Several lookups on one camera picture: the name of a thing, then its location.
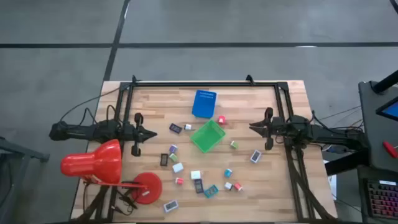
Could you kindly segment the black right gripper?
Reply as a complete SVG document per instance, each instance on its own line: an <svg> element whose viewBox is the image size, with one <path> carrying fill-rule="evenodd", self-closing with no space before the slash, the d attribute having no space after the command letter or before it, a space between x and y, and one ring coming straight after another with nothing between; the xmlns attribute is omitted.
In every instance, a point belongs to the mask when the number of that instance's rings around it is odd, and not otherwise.
<svg viewBox="0 0 398 224"><path fill-rule="evenodd" d="M281 117L273 118L274 111L268 107L264 113L264 119L250 123L250 129L258 133L262 138L267 138L265 150L270 151L274 145L272 135L283 135L287 132L287 125Z"/></svg>

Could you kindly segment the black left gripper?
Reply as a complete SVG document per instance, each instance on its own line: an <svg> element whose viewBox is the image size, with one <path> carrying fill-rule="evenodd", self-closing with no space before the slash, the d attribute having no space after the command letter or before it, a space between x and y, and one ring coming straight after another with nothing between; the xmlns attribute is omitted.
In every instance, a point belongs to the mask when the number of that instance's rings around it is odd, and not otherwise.
<svg viewBox="0 0 398 224"><path fill-rule="evenodd" d="M144 117L141 113L134 115L134 126L129 121L123 122L124 125L124 138L126 141L134 141L134 145L131 148L131 154L135 157L141 155L141 149L139 148L140 143L144 143L146 140L153 138L157 135L156 132L147 130L142 126Z"/></svg>

